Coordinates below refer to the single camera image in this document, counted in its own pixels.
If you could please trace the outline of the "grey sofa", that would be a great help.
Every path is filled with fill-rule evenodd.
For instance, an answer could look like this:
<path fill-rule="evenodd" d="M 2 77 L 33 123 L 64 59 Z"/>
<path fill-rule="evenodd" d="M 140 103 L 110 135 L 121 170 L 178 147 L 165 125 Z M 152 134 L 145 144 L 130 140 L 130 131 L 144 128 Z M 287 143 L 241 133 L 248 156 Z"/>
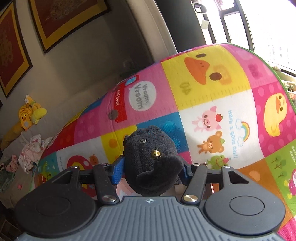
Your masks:
<path fill-rule="evenodd" d="M 1 176 L 11 175 L 12 180 L 1 185 L 1 204 L 14 208 L 28 192 L 68 167 L 68 160 L 59 158 L 56 149 L 70 144 L 76 119 L 47 114 L 4 149 Z"/>

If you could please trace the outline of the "yellow duck plush toy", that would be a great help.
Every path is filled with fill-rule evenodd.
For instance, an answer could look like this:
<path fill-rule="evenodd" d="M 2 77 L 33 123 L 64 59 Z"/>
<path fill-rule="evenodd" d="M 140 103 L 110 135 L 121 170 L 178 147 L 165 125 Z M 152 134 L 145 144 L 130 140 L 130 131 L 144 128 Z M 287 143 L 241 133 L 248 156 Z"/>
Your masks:
<path fill-rule="evenodd" d="M 18 111 L 19 121 L 1 139 L 1 151 L 6 149 L 22 132 L 37 125 L 40 119 L 47 114 L 47 110 L 35 102 L 31 96 L 26 95 L 24 102 L 25 104 Z"/>

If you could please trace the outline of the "colourful cartoon play mat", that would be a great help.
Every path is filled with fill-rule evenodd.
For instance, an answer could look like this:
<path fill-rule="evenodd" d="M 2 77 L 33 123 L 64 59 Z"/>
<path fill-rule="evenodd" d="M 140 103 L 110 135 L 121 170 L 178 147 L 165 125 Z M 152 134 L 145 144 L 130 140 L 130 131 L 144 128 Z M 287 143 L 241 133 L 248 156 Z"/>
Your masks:
<path fill-rule="evenodd" d="M 125 136 L 150 125 L 188 163 L 232 166 L 277 195 L 278 233 L 295 240 L 295 106 L 276 72 L 236 45 L 190 49 L 117 84 L 53 137 L 32 187 L 70 166 L 113 163 Z"/>

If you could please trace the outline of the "white pink crumpled cloth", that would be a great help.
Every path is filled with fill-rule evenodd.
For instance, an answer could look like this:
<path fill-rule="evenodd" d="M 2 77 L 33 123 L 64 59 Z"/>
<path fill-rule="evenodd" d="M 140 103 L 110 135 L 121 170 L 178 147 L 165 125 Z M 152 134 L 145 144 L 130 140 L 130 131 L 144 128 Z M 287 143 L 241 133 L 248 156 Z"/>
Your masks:
<path fill-rule="evenodd" d="M 52 137 L 43 140 L 40 134 L 30 138 L 30 141 L 23 147 L 18 157 L 18 163 L 25 173 L 28 173 L 34 165 L 38 164 L 51 140 Z"/>

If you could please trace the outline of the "black plush bear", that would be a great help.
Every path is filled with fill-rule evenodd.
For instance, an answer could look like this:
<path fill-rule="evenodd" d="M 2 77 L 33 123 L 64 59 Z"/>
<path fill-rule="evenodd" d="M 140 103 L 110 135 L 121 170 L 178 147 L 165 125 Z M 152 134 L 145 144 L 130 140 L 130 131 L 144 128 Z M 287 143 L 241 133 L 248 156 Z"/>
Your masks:
<path fill-rule="evenodd" d="M 173 140 L 157 126 L 140 128 L 123 140 L 124 174 L 142 196 L 160 196 L 178 180 L 184 159 Z"/>

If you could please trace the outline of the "pink plush toy on sofa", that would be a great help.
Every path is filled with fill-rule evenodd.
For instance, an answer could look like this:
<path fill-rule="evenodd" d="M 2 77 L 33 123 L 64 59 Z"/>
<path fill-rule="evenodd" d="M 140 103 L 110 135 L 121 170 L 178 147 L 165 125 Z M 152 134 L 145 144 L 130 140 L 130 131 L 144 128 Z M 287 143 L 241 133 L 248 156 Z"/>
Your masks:
<path fill-rule="evenodd" d="M 16 155 L 12 155 L 6 162 L 1 163 L 1 171 L 5 170 L 10 173 L 14 173 L 18 168 L 18 158 Z"/>

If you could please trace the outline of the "framed red gold picture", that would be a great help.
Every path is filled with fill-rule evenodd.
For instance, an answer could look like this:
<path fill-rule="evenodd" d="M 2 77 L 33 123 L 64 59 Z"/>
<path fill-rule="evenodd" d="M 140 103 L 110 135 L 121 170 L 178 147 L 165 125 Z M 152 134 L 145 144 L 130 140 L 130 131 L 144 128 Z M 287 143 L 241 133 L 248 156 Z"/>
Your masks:
<path fill-rule="evenodd" d="M 107 1 L 28 1 L 44 53 L 90 21 L 111 11 Z"/>

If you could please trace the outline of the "pink cardboard box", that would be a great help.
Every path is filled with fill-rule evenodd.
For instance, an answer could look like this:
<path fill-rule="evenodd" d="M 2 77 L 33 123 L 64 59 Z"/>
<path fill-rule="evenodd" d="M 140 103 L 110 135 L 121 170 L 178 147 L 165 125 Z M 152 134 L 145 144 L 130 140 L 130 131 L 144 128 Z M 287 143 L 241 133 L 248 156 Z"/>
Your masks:
<path fill-rule="evenodd" d="M 187 164 L 180 156 L 159 160 L 126 159 L 124 177 L 131 189 L 142 196 L 160 196 L 174 185 L 182 184 L 178 174 Z"/>

